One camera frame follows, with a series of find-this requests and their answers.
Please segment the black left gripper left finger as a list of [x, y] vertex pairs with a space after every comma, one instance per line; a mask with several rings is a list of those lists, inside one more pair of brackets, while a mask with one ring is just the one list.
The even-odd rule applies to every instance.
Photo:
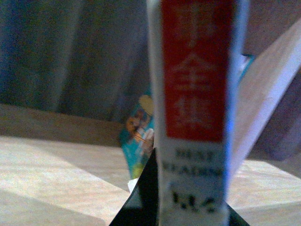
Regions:
[[159, 179], [157, 150], [153, 149], [129, 198], [111, 221], [111, 226], [158, 226]]

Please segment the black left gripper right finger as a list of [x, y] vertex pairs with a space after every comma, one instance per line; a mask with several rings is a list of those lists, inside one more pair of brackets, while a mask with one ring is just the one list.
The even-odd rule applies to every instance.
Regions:
[[250, 226], [233, 208], [227, 205], [229, 210], [229, 226]]

